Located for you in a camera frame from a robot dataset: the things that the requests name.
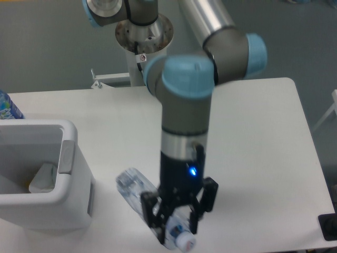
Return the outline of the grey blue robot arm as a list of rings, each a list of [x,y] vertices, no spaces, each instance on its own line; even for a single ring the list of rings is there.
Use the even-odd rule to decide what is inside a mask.
[[[177,234],[177,208],[190,207],[191,234],[213,209],[219,186],[204,177],[204,167],[215,86],[258,73],[267,64],[263,39],[238,31],[221,1],[181,1],[180,6],[203,52],[159,56],[138,68],[162,105],[160,185],[140,195],[143,218],[161,244]]]

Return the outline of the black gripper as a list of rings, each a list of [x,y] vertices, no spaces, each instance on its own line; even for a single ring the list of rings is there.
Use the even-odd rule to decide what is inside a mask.
[[[157,192],[141,193],[141,204],[145,223],[149,228],[157,229],[157,239],[165,243],[165,230],[173,207],[190,206],[189,228],[192,234],[197,234],[199,221],[205,212],[211,212],[219,184],[211,177],[203,179],[205,166],[205,148],[201,144],[193,147],[196,158],[179,160],[161,153],[159,194],[161,203],[158,204]],[[203,188],[200,201],[198,193]]]

